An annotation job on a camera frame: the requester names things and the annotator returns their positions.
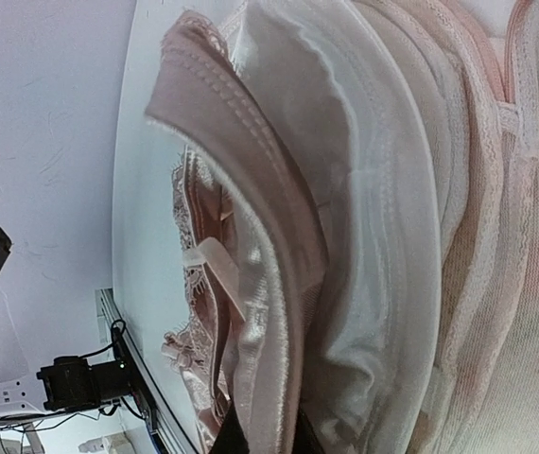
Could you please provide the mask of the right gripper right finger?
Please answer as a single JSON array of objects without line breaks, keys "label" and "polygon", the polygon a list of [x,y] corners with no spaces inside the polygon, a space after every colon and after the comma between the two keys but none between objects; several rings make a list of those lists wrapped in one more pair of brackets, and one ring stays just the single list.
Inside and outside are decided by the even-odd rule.
[{"label": "right gripper right finger", "polygon": [[295,437],[293,441],[293,454],[324,454],[314,428],[309,422],[302,409],[298,410],[297,422],[295,428]]}]

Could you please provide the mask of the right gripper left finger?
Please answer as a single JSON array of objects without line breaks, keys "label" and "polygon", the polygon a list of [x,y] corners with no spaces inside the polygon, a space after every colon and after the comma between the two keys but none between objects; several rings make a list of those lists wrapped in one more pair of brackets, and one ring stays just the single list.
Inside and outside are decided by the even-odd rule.
[{"label": "right gripper left finger", "polygon": [[231,404],[212,446],[212,454],[249,453],[248,441],[238,421],[235,405]]}]

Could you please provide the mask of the pink bra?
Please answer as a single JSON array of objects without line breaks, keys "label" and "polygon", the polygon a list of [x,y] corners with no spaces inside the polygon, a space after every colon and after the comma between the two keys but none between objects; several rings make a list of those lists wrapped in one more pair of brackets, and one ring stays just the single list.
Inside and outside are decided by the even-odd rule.
[{"label": "pink bra", "polygon": [[184,143],[172,184],[189,319],[162,352],[189,393],[201,447],[212,453],[234,404],[250,453],[292,453],[328,265],[309,187],[224,37],[193,10],[163,37],[146,115]]}]

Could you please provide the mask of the white satin bra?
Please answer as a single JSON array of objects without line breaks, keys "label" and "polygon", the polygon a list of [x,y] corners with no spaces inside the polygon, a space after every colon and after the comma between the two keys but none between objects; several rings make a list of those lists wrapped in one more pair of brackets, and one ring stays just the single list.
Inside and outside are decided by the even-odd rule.
[{"label": "white satin bra", "polygon": [[436,350],[441,241],[426,130],[351,1],[249,1],[233,60],[300,167],[329,267],[302,400],[328,453],[403,453]]}]

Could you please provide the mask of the floral mesh laundry bag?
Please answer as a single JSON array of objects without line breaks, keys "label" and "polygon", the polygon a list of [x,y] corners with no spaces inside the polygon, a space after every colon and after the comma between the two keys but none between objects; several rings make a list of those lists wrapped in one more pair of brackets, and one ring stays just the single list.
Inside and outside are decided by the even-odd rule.
[{"label": "floral mesh laundry bag", "polygon": [[456,56],[472,104],[467,206],[409,451],[539,453],[539,1],[515,2],[498,38],[459,1],[374,8]]}]

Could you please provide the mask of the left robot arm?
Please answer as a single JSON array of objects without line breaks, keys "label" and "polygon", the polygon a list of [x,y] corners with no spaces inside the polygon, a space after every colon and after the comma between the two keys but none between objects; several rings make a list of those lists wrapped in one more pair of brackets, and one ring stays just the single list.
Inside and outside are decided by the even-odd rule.
[{"label": "left robot arm", "polygon": [[[0,227],[0,272],[12,242]],[[110,343],[89,354],[53,360],[35,375],[0,383],[0,421],[30,414],[96,410],[133,393],[136,369],[125,342],[126,323],[110,327]]]}]

